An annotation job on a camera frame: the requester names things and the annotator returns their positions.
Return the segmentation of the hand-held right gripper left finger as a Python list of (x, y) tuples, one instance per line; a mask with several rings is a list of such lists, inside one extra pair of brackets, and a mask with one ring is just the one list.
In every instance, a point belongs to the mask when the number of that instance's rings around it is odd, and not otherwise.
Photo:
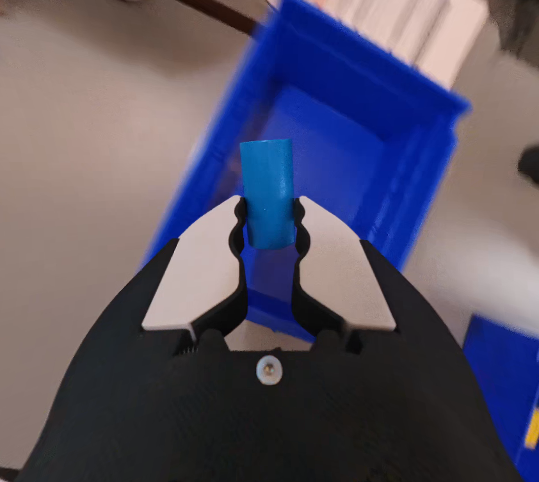
[(142, 321), (147, 332), (185, 330), (199, 342), (207, 330), (224, 337), (247, 316), (246, 202), (233, 195), (181, 236)]

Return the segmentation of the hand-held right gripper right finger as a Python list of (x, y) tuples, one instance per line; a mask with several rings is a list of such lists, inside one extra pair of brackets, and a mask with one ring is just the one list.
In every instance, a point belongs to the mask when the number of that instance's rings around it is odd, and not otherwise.
[(395, 332), (360, 237), (306, 196), (296, 198), (293, 209), (298, 258), (291, 309), (297, 323), (313, 337), (329, 330), (344, 340), (357, 330)]

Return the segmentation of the blue wooden cylinder block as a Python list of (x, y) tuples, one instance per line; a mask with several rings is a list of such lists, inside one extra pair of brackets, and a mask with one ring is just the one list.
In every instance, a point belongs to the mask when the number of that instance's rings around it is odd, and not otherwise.
[(290, 139), (240, 143), (249, 244), (277, 250), (295, 241), (293, 150)]

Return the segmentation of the blue plastic storage bin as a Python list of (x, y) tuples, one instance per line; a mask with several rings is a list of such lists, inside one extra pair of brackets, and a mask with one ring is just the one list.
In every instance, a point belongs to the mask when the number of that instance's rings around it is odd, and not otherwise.
[[(282, 0), (249, 48), (148, 257), (228, 198), (244, 197), (240, 143), (290, 139), (294, 200), (310, 198), (399, 270), (467, 109), (311, 4)], [(246, 318), (312, 341), (291, 309), (295, 241), (255, 249), (247, 223), (244, 241)]]
[(538, 481), (538, 336), (474, 316), (463, 352), (510, 458)]

